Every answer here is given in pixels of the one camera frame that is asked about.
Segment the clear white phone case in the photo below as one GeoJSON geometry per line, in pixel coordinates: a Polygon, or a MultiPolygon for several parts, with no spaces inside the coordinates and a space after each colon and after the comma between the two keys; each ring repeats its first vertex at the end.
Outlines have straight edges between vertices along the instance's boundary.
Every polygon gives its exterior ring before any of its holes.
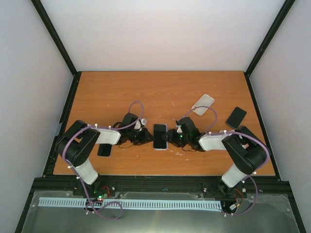
{"type": "Polygon", "coordinates": [[[192,106],[192,111],[202,116],[207,109],[214,103],[215,99],[208,94],[203,94],[201,98],[192,106]]]}

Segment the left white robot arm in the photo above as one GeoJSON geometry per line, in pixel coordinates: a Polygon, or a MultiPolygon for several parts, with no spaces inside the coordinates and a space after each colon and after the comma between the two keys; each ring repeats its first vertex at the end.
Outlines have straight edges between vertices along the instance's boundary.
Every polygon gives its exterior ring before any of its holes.
{"type": "Polygon", "coordinates": [[[146,123],[146,119],[132,113],[127,113],[121,122],[105,128],[77,120],[61,135],[55,150],[77,178],[85,183],[84,190],[94,196],[101,190],[98,172],[89,159],[94,146],[99,145],[98,156],[109,157],[113,146],[120,146],[127,141],[134,146],[150,143],[155,138],[145,128],[146,123]]]}

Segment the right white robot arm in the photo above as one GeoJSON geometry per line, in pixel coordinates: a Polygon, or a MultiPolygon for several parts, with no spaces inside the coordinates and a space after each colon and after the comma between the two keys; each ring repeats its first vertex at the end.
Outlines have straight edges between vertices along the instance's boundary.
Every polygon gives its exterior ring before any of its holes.
{"type": "Polygon", "coordinates": [[[239,126],[230,131],[218,133],[202,133],[190,117],[184,117],[176,122],[176,128],[163,134],[161,139],[178,147],[189,145],[193,151],[205,152],[225,150],[233,165],[225,172],[222,183],[229,188],[235,187],[265,165],[270,158],[270,152],[247,127],[239,126]]]}

